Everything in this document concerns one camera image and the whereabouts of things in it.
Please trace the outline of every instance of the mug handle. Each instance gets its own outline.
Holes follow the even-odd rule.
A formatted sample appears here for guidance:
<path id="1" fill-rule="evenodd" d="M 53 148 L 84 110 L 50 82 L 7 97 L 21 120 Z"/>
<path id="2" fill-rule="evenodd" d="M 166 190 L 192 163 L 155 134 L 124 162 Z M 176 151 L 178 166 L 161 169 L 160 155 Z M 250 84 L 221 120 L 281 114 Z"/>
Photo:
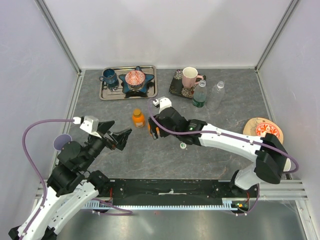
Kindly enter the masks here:
<path id="1" fill-rule="evenodd" d="M 196 82 L 194 83 L 194 85 L 196 85 L 196 84 L 198 84 L 199 82 L 200 82 L 200 80 L 199 81 L 197 81 L 197 79 L 202 79 L 202 80 L 204 80 L 204 76 L 202 76 L 202 75 L 197 75 L 196 76 Z"/>

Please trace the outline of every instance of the bottle label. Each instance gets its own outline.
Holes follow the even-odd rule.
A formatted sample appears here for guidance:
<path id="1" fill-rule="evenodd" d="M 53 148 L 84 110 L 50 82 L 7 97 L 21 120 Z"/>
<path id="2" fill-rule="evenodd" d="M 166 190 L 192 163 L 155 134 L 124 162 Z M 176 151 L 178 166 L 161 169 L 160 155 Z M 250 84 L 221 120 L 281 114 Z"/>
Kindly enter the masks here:
<path id="1" fill-rule="evenodd" d="M 197 108 L 202 108 L 205 105 L 204 101 L 196 101 L 194 98 L 192 99 L 192 104 Z"/>
<path id="2" fill-rule="evenodd" d="M 135 123 L 135 126 L 136 126 L 137 128 L 142 128 L 142 127 L 144 126 L 144 123 L 143 123 L 143 122 L 136 122 L 136 123 Z"/>

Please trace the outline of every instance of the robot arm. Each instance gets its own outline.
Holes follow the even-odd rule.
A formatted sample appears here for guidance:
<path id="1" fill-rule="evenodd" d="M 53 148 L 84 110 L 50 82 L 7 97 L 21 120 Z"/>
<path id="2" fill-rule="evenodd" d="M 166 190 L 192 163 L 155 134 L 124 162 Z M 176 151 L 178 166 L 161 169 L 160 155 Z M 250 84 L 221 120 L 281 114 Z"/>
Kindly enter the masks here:
<path id="1" fill-rule="evenodd" d="M 207 122 L 191 119 L 186 120 L 173 107 L 171 101 L 166 97 L 161 97 L 153 101 L 153 105 L 159 108 L 159 114 L 154 118 L 166 129 L 173 132 L 194 132 L 194 131 L 212 131 L 214 133 L 198 133 L 198 134 L 171 134 L 168 133 L 149 118 L 150 134 L 154 139 L 173 135 L 187 145 L 198 145 L 204 147 L 214 147 L 223 149 L 240 156 L 243 156 L 252 164 L 245 169 L 238 170 L 234 173 L 230 187 L 238 190 L 248 190 L 250 187 L 260 183 L 267 182 L 271 184 L 279 184 L 287 158 L 281 154 L 269 150 L 266 147 L 253 144 L 253 141 L 264 143 L 272 147 L 276 147 L 286 152 L 279 140 L 273 134 L 267 134 L 265 137 L 248 136 L 227 130 L 220 129 Z"/>
<path id="2" fill-rule="evenodd" d="M 42 195 L 28 219 L 10 230 L 9 236 L 13 240 L 21 237 L 23 240 L 55 240 L 69 219 L 88 201 L 109 192 L 110 181 L 100 171 L 90 173 L 87 182 L 80 184 L 85 179 L 84 173 L 101 151 L 105 147 L 123 150 L 132 130 L 111 132 L 109 129 L 115 121 L 99 122 L 93 116 L 75 117 L 74 123 L 81 124 L 80 128 L 89 133 L 87 142 L 82 146 L 71 141 L 63 146 L 57 156 L 59 164 L 47 181 L 44 205 L 41 206 Z"/>

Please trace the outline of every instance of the water bottle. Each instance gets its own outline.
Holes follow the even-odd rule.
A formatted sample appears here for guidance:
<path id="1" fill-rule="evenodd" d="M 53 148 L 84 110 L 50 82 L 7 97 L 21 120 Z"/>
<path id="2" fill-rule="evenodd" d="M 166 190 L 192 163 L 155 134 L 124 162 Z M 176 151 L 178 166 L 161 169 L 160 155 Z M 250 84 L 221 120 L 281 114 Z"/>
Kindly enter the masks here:
<path id="1" fill-rule="evenodd" d="M 192 104 L 197 108 L 202 108 L 205 105 L 207 98 L 206 81 L 200 80 L 198 86 L 195 87 L 193 93 Z"/>
<path id="2" fill-rule="evenodd" d="M 223 81 L 219 81 L 218 84 L 214 85 L 211 91 L 210 109 L 216 110 L 219 107 L 224 95 L 225 95 L 225 83 Z"/>

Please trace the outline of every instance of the green bottle label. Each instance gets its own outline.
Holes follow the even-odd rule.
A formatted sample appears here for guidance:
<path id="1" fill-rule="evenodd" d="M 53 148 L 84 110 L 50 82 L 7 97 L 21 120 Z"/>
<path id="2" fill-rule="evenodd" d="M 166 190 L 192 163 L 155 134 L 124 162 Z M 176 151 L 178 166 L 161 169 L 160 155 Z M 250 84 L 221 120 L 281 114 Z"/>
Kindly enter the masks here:
<path id="1" fill-rule="evenodd" d="M 192 99 L 192 104 L 197 108 L 202 108 L 205 105 L 204 101 L 196 101 L 194 98 Z"/>

